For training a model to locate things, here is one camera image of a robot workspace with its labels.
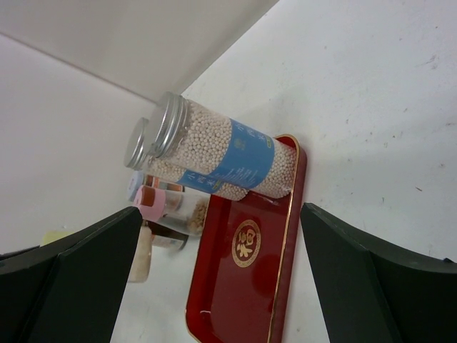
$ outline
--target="yellow object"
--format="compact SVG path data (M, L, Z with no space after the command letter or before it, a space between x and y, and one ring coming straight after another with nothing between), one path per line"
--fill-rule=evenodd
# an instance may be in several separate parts
M69 236L70 234L73 234L73 232L70 232L70 231L49 231L49 232L45 233L45 235L41 239L40 247L42 247L42 246L44 246L46 244L58 241L61 238Z

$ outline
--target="jar with brown contents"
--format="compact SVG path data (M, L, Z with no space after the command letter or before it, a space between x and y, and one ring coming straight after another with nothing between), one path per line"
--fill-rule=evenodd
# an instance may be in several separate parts
M132 173L129 186L127 188L127 200L132 202L135 199L136 193L140 186L146 185L154 188L169 189L170 191L184 192L184 186L166 182L158 177L145 174L142 171L136 170Z
M191 236L201 236L209 200L199 194L141 186L134 206L143 219Z

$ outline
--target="silver metal lid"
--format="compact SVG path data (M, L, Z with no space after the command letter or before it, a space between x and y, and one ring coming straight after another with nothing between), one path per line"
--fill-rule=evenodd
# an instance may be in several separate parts
M144 145L144 134L149 120L141 118L135 125L127 144L126 154L124 155L124 166L135 170L140 170L143 162L148 155L148 150Z
M186 121L186 100L179 95L166 92L159 100L149 119L144 136L147 154L159 158L173 145L179 129Z

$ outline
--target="clear lid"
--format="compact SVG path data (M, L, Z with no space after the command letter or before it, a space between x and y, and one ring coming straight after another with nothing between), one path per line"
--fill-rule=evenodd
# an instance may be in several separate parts
M142 171L136 170L131 175L129 186L127 187L127 200L132 202L139 188L143 185L145 174Z

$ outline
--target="white background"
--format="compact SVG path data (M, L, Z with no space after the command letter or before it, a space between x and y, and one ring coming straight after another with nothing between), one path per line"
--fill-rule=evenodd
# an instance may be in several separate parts
M1 0L0 33L147 99L183 91L276 0Z
M305 197L415 252L457 260L454 1L281 0L185 95L309 157ZM152 104L0 39L0 250L125 205L124 145ZM113 342L192 342L196 242L156 249ZM299 235L285 342L327 342Z

